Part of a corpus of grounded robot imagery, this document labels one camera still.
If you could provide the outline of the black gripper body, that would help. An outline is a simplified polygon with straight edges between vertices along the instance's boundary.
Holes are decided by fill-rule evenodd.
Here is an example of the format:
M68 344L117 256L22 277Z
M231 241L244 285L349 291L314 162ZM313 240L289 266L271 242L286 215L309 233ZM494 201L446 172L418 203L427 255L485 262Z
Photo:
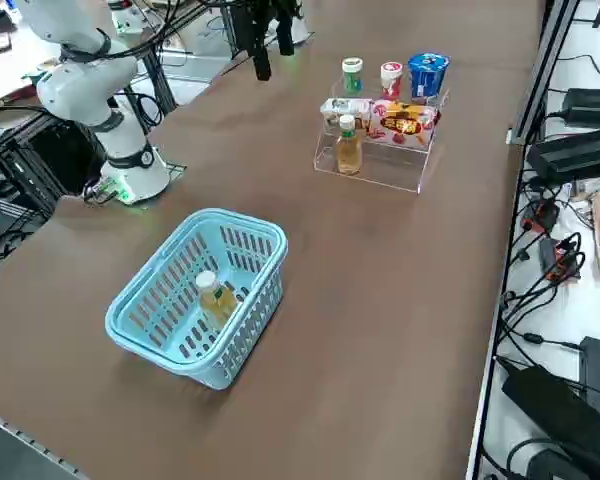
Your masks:
M263 0L246 1L244 3L244 24L249 27L270 25L291 28L293 22L303 19L303 4L293 0Z

